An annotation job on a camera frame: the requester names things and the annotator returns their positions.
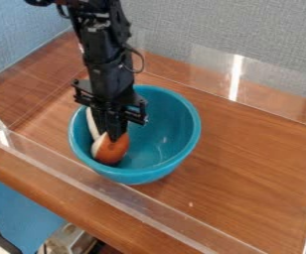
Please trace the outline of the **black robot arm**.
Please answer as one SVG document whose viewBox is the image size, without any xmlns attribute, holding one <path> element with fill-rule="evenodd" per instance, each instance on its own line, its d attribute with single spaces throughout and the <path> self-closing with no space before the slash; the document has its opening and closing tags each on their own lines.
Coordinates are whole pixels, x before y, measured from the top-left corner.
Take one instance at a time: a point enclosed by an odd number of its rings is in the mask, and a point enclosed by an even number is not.
<svg viewBox="0 0 306 254">
<path fill-rule="evenodd" d="M 95 130 L 115 141 L 126 133 L 127 124 L 146 123 L 146 100 L 134 91 L 133 66 L 141 53 L 127 44 L 131 37 L 121 0 L 24 0 L 36 7 L 56 7 L 71 21 L 75 31 L 86 79 L 73 81 L 75 102 L 91 113 Z"/>
</svg>

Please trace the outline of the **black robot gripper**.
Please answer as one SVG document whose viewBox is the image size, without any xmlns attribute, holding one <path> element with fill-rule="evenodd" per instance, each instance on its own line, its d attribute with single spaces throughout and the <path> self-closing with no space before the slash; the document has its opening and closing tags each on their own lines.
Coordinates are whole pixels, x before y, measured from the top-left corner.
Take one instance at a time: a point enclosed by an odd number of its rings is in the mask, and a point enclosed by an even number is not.
<svg viewBox="0 0 306 254">
<path fill-rule="evenodd" d="M 127 123 L 146 123 L 146 99 L 134 91 L 131 59 L 107 63 L 85 61 L 87 79 L 75 79 L 75 102 L 90 108 L 99 134 L 107 132 L 115 142 L 126 133 Z"/>
</svg>

